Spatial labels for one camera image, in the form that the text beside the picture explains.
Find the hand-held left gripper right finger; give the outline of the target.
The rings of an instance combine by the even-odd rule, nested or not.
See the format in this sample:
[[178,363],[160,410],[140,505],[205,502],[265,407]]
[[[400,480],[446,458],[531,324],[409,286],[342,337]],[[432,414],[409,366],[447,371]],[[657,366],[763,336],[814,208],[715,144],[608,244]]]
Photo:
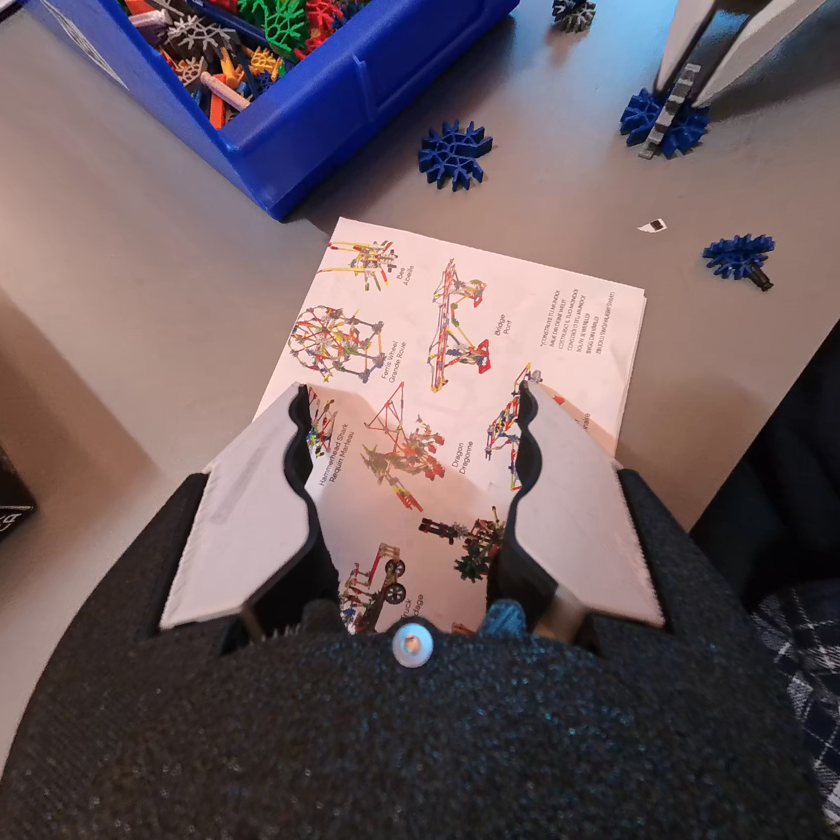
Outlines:
[[489,604],[518,603],[526,628],[581,628],[592,615],[664,627],[614,458],[545,385],[527,381],[519,396],[521,487],[490,562]]

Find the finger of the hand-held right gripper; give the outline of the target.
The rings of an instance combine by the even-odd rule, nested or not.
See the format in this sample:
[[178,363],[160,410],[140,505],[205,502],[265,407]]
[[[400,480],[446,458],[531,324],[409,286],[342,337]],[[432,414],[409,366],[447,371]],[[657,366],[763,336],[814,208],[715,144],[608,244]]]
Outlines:
[[717,7],[717,1],[678,1],[654,82],[654,93],[667,92],[676,82]]
[[751,67],[820,9],[825,1],[770,1],[740,30],[728,51],[714,66],[706,84],[694,97],[705,108]]

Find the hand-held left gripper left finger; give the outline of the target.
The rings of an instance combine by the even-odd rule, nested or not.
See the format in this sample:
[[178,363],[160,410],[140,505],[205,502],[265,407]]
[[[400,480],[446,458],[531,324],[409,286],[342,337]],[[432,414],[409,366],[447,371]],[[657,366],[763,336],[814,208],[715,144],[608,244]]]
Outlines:
[[257,605],[312,551],[319,518],[308,388],[289,386],[204,470],[206,483],[159,628],[240,616],[267,631]]

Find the small blue toy piece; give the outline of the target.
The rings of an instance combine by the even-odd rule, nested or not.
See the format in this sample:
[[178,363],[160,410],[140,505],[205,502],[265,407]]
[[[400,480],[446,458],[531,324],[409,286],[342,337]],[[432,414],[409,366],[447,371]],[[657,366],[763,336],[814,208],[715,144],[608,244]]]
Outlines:
[[553,26],[563,33],[585,32],[592,26],[595,11],[593,1],[553,1]]
[[660,152],[669,159],[697,147],[710,121],[709,108],[695,108],[690,101],[677,104],[643,88],[625,107],[620,134],[626,136],[627,146],[644,146],[640,156],[650,159]]
[[468,190],[472,182],[483,182],[479,158],[491,151],[492,143],[485,128],[477,128],[474,122],[465,129],[459,127],[458,120],[451,124],[444,122],[440,131],[431,129],[421,139],[418,170],[438,189],[449,182],[453,192],[459,187]]
[[724,280],[749,279],[753,267],[760,267],[774,250],[775,242],[767,235],[737,235],[722,238],[704,248],[701,256],[707,261],[707,268]]

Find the paper sheet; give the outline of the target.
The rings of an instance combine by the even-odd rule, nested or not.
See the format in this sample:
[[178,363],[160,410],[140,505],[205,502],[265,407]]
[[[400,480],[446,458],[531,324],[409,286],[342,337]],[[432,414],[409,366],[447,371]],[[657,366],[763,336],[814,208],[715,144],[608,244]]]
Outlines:
[[519,390],[616,452],[643,290],[342,218],[262,396],[308,387],[307,483],[350,634],[477,630],[522,484]]

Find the person's dark printed shirt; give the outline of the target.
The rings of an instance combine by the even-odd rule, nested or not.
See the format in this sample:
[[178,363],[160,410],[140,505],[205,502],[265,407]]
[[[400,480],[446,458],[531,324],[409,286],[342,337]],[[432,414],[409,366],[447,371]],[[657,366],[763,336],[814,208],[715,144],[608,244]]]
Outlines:
[[750,613],[785,588],[838,580],[838,323],[690,535]]

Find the black box with red print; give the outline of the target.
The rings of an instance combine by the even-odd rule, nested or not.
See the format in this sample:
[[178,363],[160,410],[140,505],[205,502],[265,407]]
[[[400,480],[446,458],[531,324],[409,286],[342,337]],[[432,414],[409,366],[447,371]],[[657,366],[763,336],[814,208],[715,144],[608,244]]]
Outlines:
[[19,528],[36,510],[35,498],[1,448],[1,540]]

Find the person's plaid shirt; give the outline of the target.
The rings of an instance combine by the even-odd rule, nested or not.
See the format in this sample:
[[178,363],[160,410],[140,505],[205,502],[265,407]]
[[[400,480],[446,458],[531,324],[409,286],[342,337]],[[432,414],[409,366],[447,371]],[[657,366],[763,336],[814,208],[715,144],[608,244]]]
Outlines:
[[829,826],[839,824],[839,581],[767,596],[753,620],[801,725]]

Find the blue plastic bin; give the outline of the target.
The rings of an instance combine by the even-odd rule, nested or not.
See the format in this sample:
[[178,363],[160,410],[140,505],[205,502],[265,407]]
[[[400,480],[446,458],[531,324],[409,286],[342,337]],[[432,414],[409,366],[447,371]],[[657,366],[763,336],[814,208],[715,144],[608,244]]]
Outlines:
[[23,2],[276,220],[378,133],[516,1],[372,2],[216,130],[114,2]]

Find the pile of colourful toy pieces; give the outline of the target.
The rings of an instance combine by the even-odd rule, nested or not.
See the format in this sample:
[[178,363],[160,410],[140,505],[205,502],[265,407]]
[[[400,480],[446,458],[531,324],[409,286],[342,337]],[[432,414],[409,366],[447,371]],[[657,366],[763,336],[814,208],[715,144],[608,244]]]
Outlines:
[[118,1],[214,129],[239,109],[202,76],[252,102],[369,5],[368,1]]

